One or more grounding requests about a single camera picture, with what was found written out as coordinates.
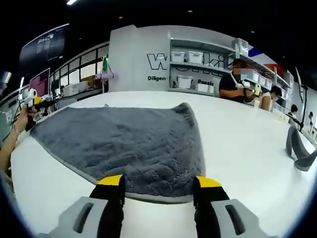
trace ceiling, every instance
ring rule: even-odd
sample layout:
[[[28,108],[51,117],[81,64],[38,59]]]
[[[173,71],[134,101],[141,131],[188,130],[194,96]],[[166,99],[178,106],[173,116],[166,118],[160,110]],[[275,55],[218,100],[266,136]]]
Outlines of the ceiling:
[[[131,24],[137,27],[187,25],[242,38],[293,75],[294,66],[297,66],[302,81],[317,90],[313,5],[210,0],[78,0],[71,6],[66,5],[66,0],[22,1],[19,6],[6,3],[9,4],[6,5],[7,12],[12,14],[7,18],[1,16],[1,22],[6,23],[2,33],[6,34],[0,45],[0,68],[11,72],[17,71],[22,46],[65,23],[70,23],[70,29],[64,58],[59,65],[89,47],[109,40],[112,29]],[[10,91],[19,84],[19,80],[12,81]]]

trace ceiling light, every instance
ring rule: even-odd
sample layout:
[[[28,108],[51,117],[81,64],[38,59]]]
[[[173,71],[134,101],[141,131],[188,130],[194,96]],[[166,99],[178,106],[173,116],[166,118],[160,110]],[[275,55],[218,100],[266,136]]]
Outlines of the ceiling light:
[[[69,0],[69,1],[67,2],[67,5],[72,5],[72,4],[74,4],[76,1],[77,1],[77,0]]]

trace gray microfiber towel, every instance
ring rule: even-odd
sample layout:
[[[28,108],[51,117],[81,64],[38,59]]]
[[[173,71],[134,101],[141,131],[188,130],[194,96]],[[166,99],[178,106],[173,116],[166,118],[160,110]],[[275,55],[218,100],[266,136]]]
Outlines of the gray microfiber towel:
[[[66,108],[31,135],[57,160],[92,183],[123,174],[127,196],[191,200],[204,175],[200,133],[187,103],[172,109]]]

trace white table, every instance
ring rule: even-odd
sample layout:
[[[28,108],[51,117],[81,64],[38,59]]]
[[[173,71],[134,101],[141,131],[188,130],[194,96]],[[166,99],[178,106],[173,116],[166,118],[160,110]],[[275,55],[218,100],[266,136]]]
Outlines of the white table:
[[[115,92],[72,107],[172,108],[188,102],[199,124],[207,177],[222,183],[260,219],[268,235],[283,235],[309,200],[316,163],[301,172],[285,153],[288,125],[260,109],[214,97],[175,92]],[[12,153],[12,178],[21,213],[36,234],[94,186],[52,158],[27,133]],[[314,147],[302,136],[307,149]],[[192,203],[160,205],[126,199],[121,237],[194,238]]]

